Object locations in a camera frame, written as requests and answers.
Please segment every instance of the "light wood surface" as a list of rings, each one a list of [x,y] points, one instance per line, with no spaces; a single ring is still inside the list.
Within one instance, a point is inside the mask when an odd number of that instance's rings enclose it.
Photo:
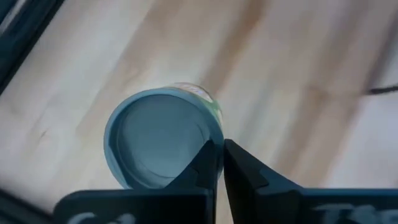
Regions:
[[[120,188],[103,155],[109,115],[173,82],[210,91],[226,137],[264,163],[304,186],[333,185],[349,167],[335,163],[351,153],[341,142],[397,8],[66,0],[0,96],[0,187],[48,211],[76,190]],[[232,223],[222,178],[218,194],[217,222]]]

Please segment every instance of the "wooden floor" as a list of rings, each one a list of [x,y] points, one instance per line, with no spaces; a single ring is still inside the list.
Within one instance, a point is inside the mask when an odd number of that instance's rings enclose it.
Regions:
[[[394,137],[382,154],[361,140],[398,132],[386,114],[377,122],[383,106],[398,111],[397,95],[363,98],[397,10],[396,0],[66,0],[0,96],[0,188],[48,211],[76,190],[120,188],[103,155],[109,115],[173,82],[210,91],[226,137],[304,186],[398,185]],[[217,221],[232,223],[222,178],[218,193]]]

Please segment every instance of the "wood grain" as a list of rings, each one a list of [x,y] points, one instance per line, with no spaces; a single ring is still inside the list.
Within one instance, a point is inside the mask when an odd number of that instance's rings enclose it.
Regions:
[[[0,96],[0,187],[51,211],[118,189],[104,126],[173,82],[218,99],[225,135],[300,184],[331,174],[395,0],[66,0]],[[218,223],[232,223],[224,181]]]

